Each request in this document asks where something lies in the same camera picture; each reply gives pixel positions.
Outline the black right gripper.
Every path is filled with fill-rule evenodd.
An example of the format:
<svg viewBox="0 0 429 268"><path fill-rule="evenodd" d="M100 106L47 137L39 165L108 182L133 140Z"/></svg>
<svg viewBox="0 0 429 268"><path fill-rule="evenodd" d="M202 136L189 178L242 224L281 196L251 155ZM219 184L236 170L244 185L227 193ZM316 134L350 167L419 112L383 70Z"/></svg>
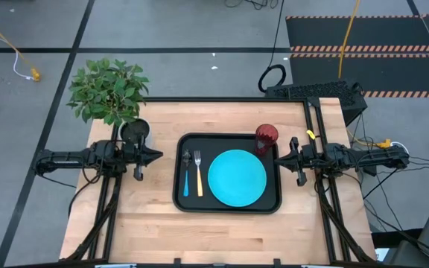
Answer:
<svg viewBox="0 0 429 268"><path fill-rule="evenodd" d="M288 169L292 173L297 172L298 178L296 179L296 184L302 187L307 182L307 177L303 170L305 168L321 168L325 164L325 161L319 158L319 155L314 152L311 145L302 146L301 151L298 151L298 147L298 138L293 137L290 140L291 153L275 159L274 163Z"/></svg>

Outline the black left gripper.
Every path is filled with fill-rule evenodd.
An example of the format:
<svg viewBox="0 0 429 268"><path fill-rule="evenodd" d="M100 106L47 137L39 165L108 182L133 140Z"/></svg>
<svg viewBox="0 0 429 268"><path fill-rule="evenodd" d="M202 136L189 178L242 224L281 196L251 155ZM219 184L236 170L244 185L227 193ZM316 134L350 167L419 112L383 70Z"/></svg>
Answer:
<svg viewBox="0 0 429 268"><path fill-rule="evenodd" d="M148 166L151 162L154 162L163 156L162 151L151 149L144 144L144 136L142 134L135 134L135 138L133 140L124 141L122 150L124 152L125 162L136 165L133 177L137 181L142 181L144 178L142 165Z"/></svg>

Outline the red faceted plastic cup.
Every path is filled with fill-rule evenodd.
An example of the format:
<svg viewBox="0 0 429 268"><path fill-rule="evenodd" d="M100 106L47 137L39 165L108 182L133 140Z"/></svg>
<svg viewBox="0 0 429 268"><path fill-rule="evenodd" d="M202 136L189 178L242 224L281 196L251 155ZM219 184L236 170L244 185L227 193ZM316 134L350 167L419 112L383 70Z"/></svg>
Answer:
<svg viewBox="0 0 429 268"><path fill-rule="evenodd" d="M263 156L279 138L278 130L271 124L262 124L255 131L255 153Z"/></svg>

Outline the spoon with blue handle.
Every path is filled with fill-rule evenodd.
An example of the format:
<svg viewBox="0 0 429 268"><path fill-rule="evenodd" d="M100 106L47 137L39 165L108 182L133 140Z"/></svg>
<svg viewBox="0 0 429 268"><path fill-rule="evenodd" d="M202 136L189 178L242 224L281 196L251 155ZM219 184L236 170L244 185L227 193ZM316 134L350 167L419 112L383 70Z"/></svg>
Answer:
<svg viewBox="0 0 429 268"><path fill-rule="evenodd" d="M182 154L182 161L185 164L185 182L184 182L184 188L183 188L183 196L188 197L189 196L189 166L192 161L192 156L188 149L184 150Z"/></svg>

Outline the fork with orange handle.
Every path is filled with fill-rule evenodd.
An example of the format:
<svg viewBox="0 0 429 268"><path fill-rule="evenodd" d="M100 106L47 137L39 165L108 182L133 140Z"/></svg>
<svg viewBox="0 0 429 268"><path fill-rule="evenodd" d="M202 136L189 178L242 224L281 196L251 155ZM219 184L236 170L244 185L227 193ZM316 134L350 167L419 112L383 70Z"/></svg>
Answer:
<svg viewBox="0 0 429 268"><path fill-rule="evenodd" d="M194 151L194 161L195 165L197 166L197 195L198 197L203 196L203 182L202 182L202 176L200 172L200 164L201 164L201 155L199 150Z"/></svg>

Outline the teal round plate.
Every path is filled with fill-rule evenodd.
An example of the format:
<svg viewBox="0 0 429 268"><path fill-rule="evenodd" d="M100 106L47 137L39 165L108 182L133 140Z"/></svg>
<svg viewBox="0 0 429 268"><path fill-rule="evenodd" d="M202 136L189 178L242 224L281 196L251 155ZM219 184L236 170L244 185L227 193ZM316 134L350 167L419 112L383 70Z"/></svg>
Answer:
<svg viewBox="0 0 429 268"><path fill-rule="evenodd" d="M267 187L262 162L245 150L227 150L210 164L208 184L213 196L224 205L241 208L252 205Z"/></svg>

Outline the black rectangular serving tray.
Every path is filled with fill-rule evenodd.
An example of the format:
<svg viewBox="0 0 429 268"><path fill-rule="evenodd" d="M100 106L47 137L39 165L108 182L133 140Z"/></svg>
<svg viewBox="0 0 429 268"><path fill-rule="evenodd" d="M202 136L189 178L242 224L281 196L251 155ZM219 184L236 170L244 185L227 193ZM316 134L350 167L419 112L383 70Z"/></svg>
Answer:
<svg viewBox="0 0 429 268"><path fill-rule="evenodd" d="M184 150L192 156L189 166L189 196L183 196L185 164L182 161ZM203 182L203 196L197 195L197 166L194 151L201 155L200 172ZM235 208L218 201L209 189L208 170L212 161L227 150L245 150L255 155L267 172L267 187L262 196L252 205ZM282 188L279 166L274 160L279 157L278 146L273 145L266 154L255 153L255 135L233 133L188 133L178 141L174 173L173 203L181 211L199 213L242 213L272 214L282 203Z"/></svg>

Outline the white plant pot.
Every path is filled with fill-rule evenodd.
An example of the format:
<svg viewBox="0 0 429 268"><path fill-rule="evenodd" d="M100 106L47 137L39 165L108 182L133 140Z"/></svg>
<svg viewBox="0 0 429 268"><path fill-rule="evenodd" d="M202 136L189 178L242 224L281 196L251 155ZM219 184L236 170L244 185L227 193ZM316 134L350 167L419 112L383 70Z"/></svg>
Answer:
<svg viewBox="0 0 429 268"><path fill-rule="evenodd" d="M133 122L123 122L118 128L119 140L136 143L139 135L144 136L145 146L151 148L153 145L151 127L145 119L137 118Z"/></svg>

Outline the black perforated computer case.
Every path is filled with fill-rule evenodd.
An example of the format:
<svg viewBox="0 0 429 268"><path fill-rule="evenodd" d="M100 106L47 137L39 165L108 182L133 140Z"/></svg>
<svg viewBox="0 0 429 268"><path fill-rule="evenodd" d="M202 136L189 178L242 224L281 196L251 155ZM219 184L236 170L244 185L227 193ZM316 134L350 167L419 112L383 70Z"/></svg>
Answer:
<svg viewBox="0 0 429 268"><path fill-rule="evenodd" d="M336 80L307 85L282 85L266 89L267 98L278 99L307 99L307 98L337 98L343 113L346 126L350 125L366 108L367 104L362 95L363 89L359 83Z"/></svg>

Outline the green leafy plant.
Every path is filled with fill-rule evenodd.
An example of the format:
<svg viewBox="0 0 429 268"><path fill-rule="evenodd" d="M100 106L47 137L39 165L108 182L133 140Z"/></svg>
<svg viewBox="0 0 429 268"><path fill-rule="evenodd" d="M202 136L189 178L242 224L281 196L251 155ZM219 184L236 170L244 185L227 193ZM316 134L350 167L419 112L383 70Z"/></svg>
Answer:
<svg viewBox="0 0 429 268"><path fill-rule="evenodd" d="M143 68L137 64L107 58L87 60L72 78L71 97L66 105L85 123L102 120L120 127L139 117L140 105L149 94L148 83Z"/></svg>

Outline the black hazard-striped floor mat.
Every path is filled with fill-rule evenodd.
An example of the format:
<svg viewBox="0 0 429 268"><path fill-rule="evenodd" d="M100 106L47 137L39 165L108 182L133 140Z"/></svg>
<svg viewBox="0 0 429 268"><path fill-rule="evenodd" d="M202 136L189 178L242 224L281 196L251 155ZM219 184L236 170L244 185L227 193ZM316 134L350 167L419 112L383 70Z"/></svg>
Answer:
<svg viewBox="0 0 429 268"><path fill-rule="evenodd" d="M294 83L359 83L371 98L429 98L429 54L292 54Z"/></svg>
<svg viewBox="0 0 429 268"><path fill-rule="evenodd" d="M288 16L290 49L314 53L429 53L429 14Z"/></svg>

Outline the black aluminium table frame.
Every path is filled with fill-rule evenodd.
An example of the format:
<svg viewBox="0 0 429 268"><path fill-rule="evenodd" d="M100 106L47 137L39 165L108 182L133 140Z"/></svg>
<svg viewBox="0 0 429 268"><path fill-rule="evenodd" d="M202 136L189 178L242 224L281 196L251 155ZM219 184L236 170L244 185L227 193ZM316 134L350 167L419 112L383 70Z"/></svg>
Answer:
<svg viewBox="0 0 429 268"><path fill-rule="evenodd" d="M186 133L253 133L263 123L279 131L279 153L289 141L309 140L301 103L263 98L155 98L141 110L152 144L163 155L144 169L142 181L126 173L112 229L102 229L90 256L112 262L168 264L326 264L342 259L339 235L326 241L313 182L300 187L281 169L282 204L273 214L186 213L173 203L177 143Z"/></svg>

